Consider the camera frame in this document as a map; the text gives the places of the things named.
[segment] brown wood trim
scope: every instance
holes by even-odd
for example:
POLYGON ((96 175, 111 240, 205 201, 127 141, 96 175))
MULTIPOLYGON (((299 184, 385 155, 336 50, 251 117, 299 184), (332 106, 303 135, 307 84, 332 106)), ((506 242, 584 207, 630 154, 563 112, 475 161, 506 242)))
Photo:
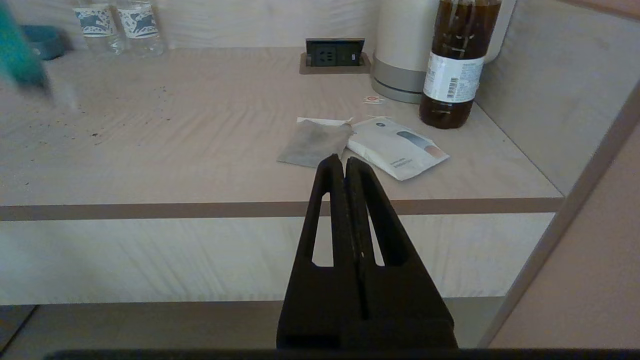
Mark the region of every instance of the brown wood trim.
MULTIPOLYGON (((392 201, 398 215, 554 213, 563 198, 438 199, 392 201)), ((116 220, 144 218, 304 217, 307 202, 215 204, 35 205, 0 207, 0 221, 116 220)), ((328 202, 321 216, 329 215, 328 202)))
POLYGON ((560 0, 601 13, 610 13, 620 17, 640 20, 640 1, 638 0, 560 0))
POLYGON ((503 305, 480 341, 480 348, 489 347, 495 335, 500 331, 502 324, 504 324, 507 317, 524 296, 547 262, 549 255, 561 241, 575 217, 580 213, 583 205, 591 196, 591 192, 607 172, 611 163, 616 159, 636 126, 640 126, 640 82, 631 92, 613 125, 600 143, 598 150, 578 178, 573 190, 567 196, 533 253, 529 256, 511 289, 507 292, 503 305))

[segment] table edge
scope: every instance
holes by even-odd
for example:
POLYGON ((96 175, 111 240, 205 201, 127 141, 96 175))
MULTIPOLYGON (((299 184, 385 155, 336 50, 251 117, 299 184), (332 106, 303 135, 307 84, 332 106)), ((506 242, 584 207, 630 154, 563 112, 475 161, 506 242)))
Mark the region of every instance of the table edge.
MULTIPOLYGON (((398 215, 463 215, 555 213, 564 197, 520 199, 392 200, 398 215)), ((176 204, 77 204, 0 206, 0 222, 43 220, 134 220, 161 218, 285 218, 304 217, 306 201, 215 202, 176 204)), ((329 216, 324 202, 321 216, 329 216)))

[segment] blurry teal object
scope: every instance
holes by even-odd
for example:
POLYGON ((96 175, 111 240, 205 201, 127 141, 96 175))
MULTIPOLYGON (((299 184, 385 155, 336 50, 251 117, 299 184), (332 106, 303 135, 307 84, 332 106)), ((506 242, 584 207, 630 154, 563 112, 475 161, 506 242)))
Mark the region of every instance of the blurry teal object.
POLYGON ((21 90, 51 94, 47 73, 31 50, 7 5, 0 0, 0 74, 21 90))
POLYGON ((24 36, 33 53, 41 60, 51 60, 65 53, 58 31, 53 26, 24 25, 24 36))

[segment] barcode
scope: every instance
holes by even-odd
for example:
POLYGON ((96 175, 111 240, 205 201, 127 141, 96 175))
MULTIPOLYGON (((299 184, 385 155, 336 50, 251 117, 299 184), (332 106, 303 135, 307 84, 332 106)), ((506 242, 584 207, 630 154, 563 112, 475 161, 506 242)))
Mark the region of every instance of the barcode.
POLYGON ((456 91, 458 89, 458 78, 451 78, 449 83, 449 92, 447 92, 447 99, 453 99, 456 97, 456 91))

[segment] power outlet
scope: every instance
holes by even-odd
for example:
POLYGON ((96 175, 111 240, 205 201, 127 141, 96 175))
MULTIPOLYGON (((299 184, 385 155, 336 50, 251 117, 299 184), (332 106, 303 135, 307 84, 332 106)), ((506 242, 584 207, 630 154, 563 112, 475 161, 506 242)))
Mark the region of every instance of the power outlet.
POLYGON ((308 38, 307 66, 361 66, 363 38, 308 38))
POLYGON ((336 66, 337 54, 335 47, 322 46, 316 47, 314 53, 314 66, 336 66))

